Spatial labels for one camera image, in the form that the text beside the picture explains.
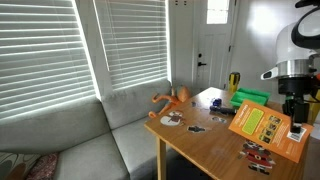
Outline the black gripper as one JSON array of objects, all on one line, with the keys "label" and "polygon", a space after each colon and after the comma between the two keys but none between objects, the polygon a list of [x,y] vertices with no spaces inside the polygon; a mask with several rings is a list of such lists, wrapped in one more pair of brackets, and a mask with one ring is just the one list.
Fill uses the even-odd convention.
[{"label": "black gripper", "polygon": [[309,104],[304,102],[305,95],[314,95],[316,79],[314,77],[291,77],[278,80],[278,93],[285,96],[283,112],[291,117],[291,133],[300,133],[302,123],[306,123]]}]

